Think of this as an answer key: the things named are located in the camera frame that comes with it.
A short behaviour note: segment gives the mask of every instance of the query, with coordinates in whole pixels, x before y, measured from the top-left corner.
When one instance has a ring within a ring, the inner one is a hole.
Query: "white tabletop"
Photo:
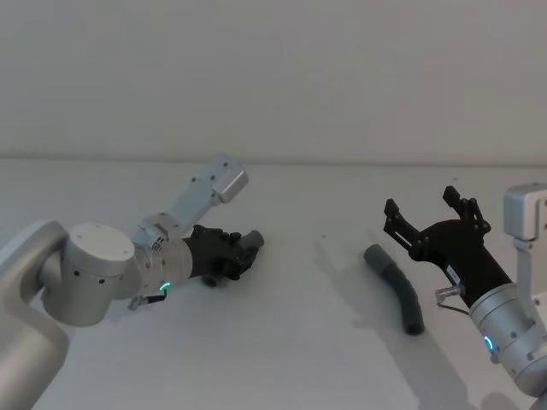
[[[131,234],[199,167],[2,160],[0,245],[49,218]],[[435,306],[448,281],[382,232],[383,209],[393,197],[423,229],[455,216],[441,199],[446,185],[476,196],[492,224],[486,246],[514,278],[502,196],[546,180],[547,169],[247,168],[250,184],[202,222],[262,232],[252,270],[224,289],[189,281],[136,313],[117,302],[101,324],[69,330],[66,364],[37,410],[528,409],[532,399],[490,363],[469,318]],[[364,266],[374,242],[414,284],[425,334],[402,333],[397,301]]]

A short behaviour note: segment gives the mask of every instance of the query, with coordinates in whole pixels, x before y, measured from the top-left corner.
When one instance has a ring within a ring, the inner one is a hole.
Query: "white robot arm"
[[[183,238],[210,207],[230,202],[247,182],[236,161],[218,155],[168,212],[145,219],[132,240],[101,224],[68,233],[55,221],[31,225],[13,239],[0,252],[0,410],[32,408],[62,367],[68,337],[53,319],[91,326],[114,299],[132,297],[132,309],[164,299],[167,287],[209,267],[200,238],[205,248],[220,245],[215,263],[233,255],[227,251],[243,259],[231,263],[225,276],[238,278],[249,268],[263,245],[256,231],[241,237],[198,225]],[[53,319],[29,307],[42,289]]]
[[[460,198],[452,186],[443,199],[459,220],[418,231],[393,200],[385,207],[385,231],[415,261],[441,268],[452,287],[438,296],[458,295],[482,334],[493,363],[501,363],[519,389],[547,410],[547,184],[509,188],[504,196],[504,229],[518,251],[513,283],[484,246],[491,227],[474,198]]]

